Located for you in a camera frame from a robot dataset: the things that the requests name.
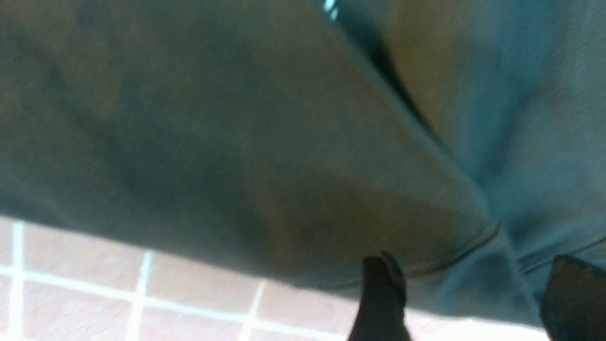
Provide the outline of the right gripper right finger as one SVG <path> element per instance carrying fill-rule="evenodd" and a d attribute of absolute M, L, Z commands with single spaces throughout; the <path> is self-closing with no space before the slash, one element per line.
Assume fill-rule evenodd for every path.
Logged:
<path fill-rule="evenodd" d="M 606 272 L 571 255 L 555 257 L 541 305 L 552 341 L 606 339 Z"/>

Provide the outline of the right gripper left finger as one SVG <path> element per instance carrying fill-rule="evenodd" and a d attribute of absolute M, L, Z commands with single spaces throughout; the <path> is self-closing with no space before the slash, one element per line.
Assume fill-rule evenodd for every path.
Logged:
<path fill-rule="evenodd" d="M 349 341 L 410 341 L 404 322 L 406 281 L 394 257 L 382 252 L 362 261 L 362 294 Z"/>

